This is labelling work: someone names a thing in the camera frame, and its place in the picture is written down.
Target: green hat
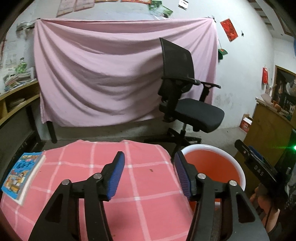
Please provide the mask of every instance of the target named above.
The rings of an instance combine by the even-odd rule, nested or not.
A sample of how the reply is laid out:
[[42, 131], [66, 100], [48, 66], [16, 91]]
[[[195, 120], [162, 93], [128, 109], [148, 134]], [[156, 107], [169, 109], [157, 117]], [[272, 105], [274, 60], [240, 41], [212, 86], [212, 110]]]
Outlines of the green hat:
[[223, 55], [228, 54], [225, 49], [218, 49], [218, 60], [223, 59]]

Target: black seat cushion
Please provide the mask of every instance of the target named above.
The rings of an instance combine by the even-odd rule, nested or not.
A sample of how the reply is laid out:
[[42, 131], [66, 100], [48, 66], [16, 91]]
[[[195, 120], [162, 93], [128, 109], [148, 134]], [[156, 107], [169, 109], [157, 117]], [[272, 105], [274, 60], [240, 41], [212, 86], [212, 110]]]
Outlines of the black seat cushion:
[[[159, 110], [165, 113], [166, 103], [161, 103]], [[209, 133], [219, 127], [224, 118], [224, 111], [198, 100], [182, 99], [178, 101], [172, 116], [196, 129]]]

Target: checkered tablecloth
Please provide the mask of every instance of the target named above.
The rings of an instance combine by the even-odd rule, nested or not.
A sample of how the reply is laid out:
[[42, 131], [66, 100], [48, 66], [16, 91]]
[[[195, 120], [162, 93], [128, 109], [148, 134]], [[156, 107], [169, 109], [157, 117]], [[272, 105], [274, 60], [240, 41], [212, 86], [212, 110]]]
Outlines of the checkered tablecloth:
[[[4, 194], [0, 208], [20, 238], [27, 241], [61, 181], [86, 180], [111, 163], [118, 151], [125, 154], [125, 167], [116, 195], [110, 202], [104, 202], [114, 241], [186, 240], [192, 211], [182, 194], [170, 156], [159, 145], [79, 140], [48, 150], [24, 205]], [[79, 200], [80, 230], [82, 240], [87, 241], [83, 202]]]

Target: office chair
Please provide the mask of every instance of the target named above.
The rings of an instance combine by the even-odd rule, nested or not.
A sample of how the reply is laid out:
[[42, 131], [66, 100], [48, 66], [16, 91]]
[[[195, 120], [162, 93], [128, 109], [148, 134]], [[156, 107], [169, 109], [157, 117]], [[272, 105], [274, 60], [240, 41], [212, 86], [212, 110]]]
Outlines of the office chair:
[[[182, 146], [189, 146], [190, 142], [201, 143], [201, 139], [198, 137], [185, 136], [187, 124], [193, 127], [193, 131], [210, 133], [220, 126], [224, 118], [224, 111], [205, 103], [210, 89], [213, 87], [221, 89], [221, 86], [194, 79], [191, 53], [163, 38], [160, 38], [160, 42], [163, 49], [164, 76], [158, 92], [158, 95], [162, 97], [159, 110], [165, 114], [164, 122], [170, 123], [179, 120], [184, 125], [180, 133], [169, 128], [166, 135], [149, 138], [144, 142], [175, 143], [176, 147], [171, 156], [173, 158]], [[180, 100], [181, 95], [188, 92], [192, 85], [200, 84], [203, 84], [204, 88], [199, 101], [194, 99]]]

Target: orange bucket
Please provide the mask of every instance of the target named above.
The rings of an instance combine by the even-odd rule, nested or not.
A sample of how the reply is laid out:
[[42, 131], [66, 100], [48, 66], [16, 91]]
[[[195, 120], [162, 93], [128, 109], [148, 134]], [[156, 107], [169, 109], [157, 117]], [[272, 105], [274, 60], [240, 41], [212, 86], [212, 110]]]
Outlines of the orange bucket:
[[[206, 174], [214, 181], [227, 183], [235, 180], [241, 188], [246, 187], [246, 178], [239, 163], [227, 152], [209, 145], [196, 144], [182, 150], [188, 163], [193, 164], [199, 173]], [[216, 199], [215, 206], [220, 206]], [[196, 202], [190, 202], [194, 211]]]

